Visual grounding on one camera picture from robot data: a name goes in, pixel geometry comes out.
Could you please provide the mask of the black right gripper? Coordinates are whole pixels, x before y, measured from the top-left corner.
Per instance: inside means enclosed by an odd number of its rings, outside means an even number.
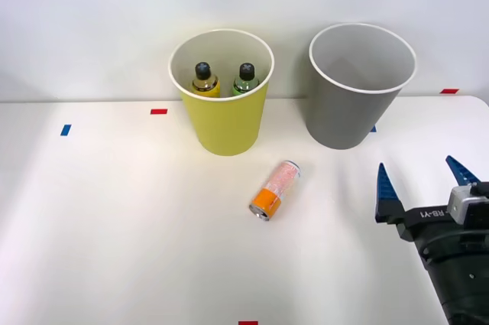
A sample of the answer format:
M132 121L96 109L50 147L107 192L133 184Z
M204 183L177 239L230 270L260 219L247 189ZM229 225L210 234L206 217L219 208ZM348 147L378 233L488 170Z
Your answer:
M459 186L481 182L451 155L445 161ZM488 212L458 224L446 206L406 211L380 163L375 221L397 225L400 238L414 243L442 305L488 304Z

